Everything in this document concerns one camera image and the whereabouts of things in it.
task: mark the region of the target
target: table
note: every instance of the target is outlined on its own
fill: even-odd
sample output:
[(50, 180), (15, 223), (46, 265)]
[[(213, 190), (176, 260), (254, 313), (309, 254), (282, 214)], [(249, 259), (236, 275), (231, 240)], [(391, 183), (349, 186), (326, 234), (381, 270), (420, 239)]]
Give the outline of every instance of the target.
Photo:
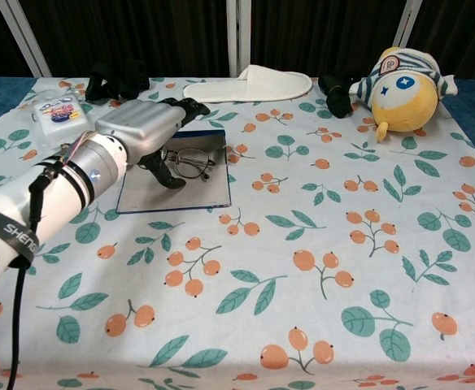
[[(31, 104), (86, 84), (40, 79), (0, 118), (0, 185), (45, 156)], [(377, 144), (368, 110), (332, 118), (316, 86), (209, 107), (185, 129), (226, 131), (232, 206), (118, 215), (118, 183), (75, 217), (29, 271), (16, 388), (474, 389), (475, 149), (449, 112)]]

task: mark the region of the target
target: tablecloth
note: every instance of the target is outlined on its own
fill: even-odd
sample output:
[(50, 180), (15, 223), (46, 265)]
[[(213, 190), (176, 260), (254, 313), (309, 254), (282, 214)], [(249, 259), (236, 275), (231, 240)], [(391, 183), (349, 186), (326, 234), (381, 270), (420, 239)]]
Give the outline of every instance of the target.
[[(86, 84), (40, 79), (0, 118), (0, 185), (48, 153), (32, 104)], [(232, 206), (118, 215), (119, 182), (76, 216), (29, 270), (16, 388), (474, 389), (475, 149), (449, 113), (378, 144), (368, 110), (336, 119), (316, 85), (209, 107), (185, 130), (226, 131)]]

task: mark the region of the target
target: eyeglasses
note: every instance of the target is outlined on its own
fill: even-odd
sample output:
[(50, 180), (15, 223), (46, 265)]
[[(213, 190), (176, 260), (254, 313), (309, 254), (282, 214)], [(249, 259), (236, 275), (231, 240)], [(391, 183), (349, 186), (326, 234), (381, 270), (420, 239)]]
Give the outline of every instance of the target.
[(200, 177), (208, 180), (211, 177), (206, 173), (209, 167), (216, 163), (209, 158), (206, 151), (201, 149), (185, 148), (178, 151), (169, 150), (165, 146), (160, 150), (162, 161), (173, 161), (176, 173), (186, 179)]

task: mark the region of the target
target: plush toy eye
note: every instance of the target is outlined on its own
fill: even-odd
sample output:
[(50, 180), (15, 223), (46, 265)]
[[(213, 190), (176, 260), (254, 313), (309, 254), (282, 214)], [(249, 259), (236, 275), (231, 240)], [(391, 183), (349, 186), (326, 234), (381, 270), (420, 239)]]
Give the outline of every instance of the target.
[(415, 84), (415, 80), (409, 76), (402, 76), (397, 79), (396, 85), (399, 89), (408, 89)]

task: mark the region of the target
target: yellow plush toy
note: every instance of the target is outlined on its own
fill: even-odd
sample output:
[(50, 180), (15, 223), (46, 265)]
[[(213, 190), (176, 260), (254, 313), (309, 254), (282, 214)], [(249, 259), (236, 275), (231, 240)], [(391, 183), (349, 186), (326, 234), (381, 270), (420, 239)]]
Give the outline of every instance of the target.
[(371, 73), (350, 87), (350, 94), (371, 109), (377, 141), (388, 131), (421, 128), (443, 96), (457, 93), (454, 77), (442, 76), (430, 54), (399, 47), (385, 50)]

